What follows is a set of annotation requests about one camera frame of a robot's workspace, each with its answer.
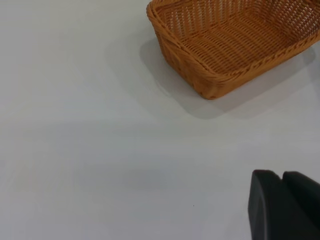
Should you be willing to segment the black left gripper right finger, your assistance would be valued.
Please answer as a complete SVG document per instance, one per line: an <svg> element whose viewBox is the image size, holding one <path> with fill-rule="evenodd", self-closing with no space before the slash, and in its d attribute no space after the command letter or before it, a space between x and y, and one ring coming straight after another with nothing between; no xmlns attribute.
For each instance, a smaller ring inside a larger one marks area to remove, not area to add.
<svg viewBox="0 0 320 240"><path fill-rule="evenodd" d="M284 240L320 238L320 184L298 171L283 173L289 194L283 206Z"/></svg>

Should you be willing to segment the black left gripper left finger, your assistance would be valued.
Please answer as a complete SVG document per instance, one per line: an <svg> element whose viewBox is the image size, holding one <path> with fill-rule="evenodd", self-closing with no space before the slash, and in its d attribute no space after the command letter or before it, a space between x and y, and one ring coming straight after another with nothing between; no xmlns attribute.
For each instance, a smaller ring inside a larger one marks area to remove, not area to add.
<svg viewBox="0 0 320 240"><path fill-rule="evenodd" d="M248 218L253 240L309 240L311 223L282 179L270 170L251 176Z"/></svg>

